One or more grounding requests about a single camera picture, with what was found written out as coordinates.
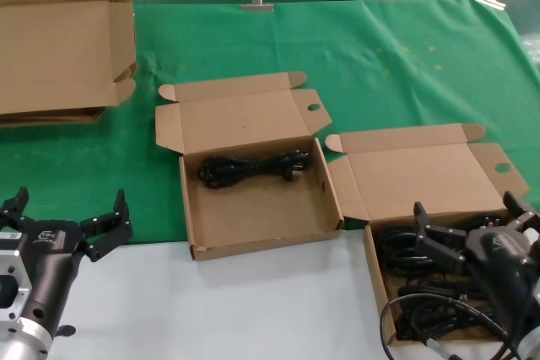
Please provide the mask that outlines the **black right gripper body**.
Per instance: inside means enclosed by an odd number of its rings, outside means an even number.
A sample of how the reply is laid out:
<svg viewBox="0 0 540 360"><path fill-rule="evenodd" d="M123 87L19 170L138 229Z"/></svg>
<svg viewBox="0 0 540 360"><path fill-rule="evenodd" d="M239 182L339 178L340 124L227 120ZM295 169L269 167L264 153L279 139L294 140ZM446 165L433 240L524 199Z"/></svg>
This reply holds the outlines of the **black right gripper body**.
<svg viewBox="0 0 540 360"><path fill-rule="evenodd" d="M539 303L533 297L539 270L529 249L524 234L505 226L475 229L465 244L467 270L510 336L525 336L539 326Z"/></svg>

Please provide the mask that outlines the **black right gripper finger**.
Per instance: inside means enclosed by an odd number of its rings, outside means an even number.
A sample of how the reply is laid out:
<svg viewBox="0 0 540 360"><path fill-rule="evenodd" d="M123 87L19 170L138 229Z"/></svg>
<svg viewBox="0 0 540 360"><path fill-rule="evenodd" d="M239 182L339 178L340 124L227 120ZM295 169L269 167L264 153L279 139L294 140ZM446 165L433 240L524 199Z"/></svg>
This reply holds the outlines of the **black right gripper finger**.
<svg viewBox="0 0 540 360"><path fill-rule="evenodd" d="M510 215L510 221L507 223L508 228L520 233L524 233L529 228L536 232L540 231L539 214L531 204L518 199L510 191L504 193L503 203Z"/></svg>
<svg viewBox="0 0 540 360"><path fill-rule="evenodd" d="M417 253L431 259L444 272L464 272L466 258L462 250L467 232L432 224L419 201L414 203L413 213Z"/></svg>

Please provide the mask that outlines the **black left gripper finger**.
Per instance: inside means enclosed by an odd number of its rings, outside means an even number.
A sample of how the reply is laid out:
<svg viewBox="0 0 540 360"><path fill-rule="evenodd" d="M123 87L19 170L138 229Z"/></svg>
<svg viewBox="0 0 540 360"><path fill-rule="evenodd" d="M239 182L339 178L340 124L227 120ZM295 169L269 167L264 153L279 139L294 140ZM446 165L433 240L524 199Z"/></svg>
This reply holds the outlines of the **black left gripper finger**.
<svg viewBox="0 0 540 360"><path fill-rule="evenodd" d="M27 220L24 209L29 201L29 192L26 187L20 187L15 197L9 198L1 205L0 227L11 229L24 234L27 228Z"/></svg>
<svg viewBox="0 0 540 360"><path fill-rule="evenodd" d="M83 252L92 262L124 245L133 236L124 190L118 190L111 213L84 220L80 228L84 234Z"/></svg>

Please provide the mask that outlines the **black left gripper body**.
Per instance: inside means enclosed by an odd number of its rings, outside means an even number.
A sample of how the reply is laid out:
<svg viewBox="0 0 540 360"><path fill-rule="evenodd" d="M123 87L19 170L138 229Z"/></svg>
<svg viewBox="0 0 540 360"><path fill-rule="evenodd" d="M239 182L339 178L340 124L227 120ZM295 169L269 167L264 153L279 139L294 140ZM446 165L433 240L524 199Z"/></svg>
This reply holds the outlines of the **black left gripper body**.
<svg viewBox="0 0 540 360"><path fill-rule="evenodd" d="M58 330L82 260L84 232L75 221L20 218L21 255L30 279L22 316L45 330Z"/></svg>

